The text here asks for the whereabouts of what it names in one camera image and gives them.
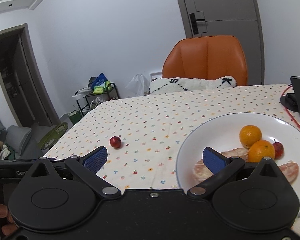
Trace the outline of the person left hand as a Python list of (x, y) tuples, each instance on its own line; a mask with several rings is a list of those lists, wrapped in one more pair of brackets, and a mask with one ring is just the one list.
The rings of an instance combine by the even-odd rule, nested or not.
[(6, 218), (8, 221), (7, 225), (4, 225), (1, 230), (5, 236), (10, 236), (17, 230), (17, 226), (13, 221), (11, 214), (8, 211), (6, 205), (0, 204), (0, 218)]

